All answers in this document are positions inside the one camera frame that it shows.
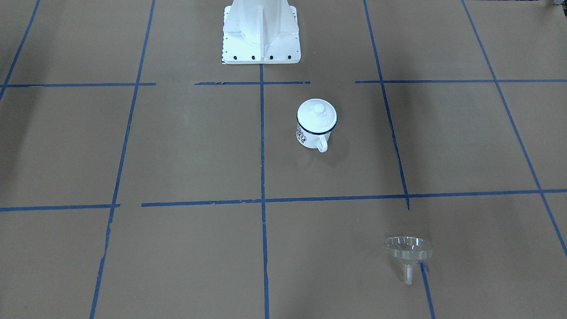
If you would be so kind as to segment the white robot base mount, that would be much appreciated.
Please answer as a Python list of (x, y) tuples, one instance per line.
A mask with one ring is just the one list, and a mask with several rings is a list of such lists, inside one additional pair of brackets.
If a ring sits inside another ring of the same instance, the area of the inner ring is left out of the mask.
[(234, 0), (223, 12), (221, 62), (299, 63), (298, 14), (287, 0)]

